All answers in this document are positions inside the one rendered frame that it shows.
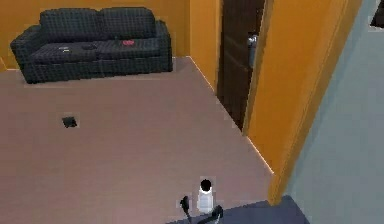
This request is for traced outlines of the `black box-shaped object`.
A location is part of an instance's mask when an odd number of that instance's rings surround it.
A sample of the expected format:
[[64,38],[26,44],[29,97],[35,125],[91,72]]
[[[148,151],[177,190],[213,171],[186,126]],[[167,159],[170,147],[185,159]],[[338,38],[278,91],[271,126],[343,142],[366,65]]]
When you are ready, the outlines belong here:
[[384,29],[384,0],[378,0],[378,6],[371,19],[370,26]]

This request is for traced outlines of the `dark brown room door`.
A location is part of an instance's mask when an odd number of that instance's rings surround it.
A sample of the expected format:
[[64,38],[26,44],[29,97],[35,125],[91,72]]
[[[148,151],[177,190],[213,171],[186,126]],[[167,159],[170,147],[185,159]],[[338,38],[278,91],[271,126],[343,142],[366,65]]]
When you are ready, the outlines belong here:
[[239,129],[243,128],[254,49],[265,0],[223,0],[217,97]]

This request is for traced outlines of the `white shaker with black top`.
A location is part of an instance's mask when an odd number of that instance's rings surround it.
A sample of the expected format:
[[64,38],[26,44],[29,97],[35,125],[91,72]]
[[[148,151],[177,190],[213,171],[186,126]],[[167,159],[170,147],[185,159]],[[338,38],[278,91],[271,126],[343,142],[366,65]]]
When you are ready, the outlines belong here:
[[214,208],[214,197],[212,191],[212,183],[208,179],[200,182],[198,191],[197,209],[199,212],[207,214]]

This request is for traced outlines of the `black checked sofa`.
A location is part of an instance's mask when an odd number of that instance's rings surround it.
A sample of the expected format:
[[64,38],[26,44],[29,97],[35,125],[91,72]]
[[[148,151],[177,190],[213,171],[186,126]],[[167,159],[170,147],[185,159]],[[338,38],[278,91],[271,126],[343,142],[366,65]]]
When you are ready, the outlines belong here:
[[167,25],[145,7],[45,10],[10,48],[29,84],[173,70]]

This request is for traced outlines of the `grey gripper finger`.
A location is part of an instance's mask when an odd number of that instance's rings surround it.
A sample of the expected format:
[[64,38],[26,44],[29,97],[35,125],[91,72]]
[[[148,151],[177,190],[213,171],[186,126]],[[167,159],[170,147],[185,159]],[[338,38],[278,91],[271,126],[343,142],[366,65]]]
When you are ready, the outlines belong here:
[[189,198],[187,196],[184,196],[180,200],[180,206],[181,206],[184,214],[187,216],[187,220],[188,220],[189,224],[192,224],[192,217],[189,214]]
[[214,224],[218,224],[222,217],[223,217],[223,208],[220,205],[217,205],[213,209],[209,217],[200,220],[197,224],[208,224],[209,222],[214,222]]

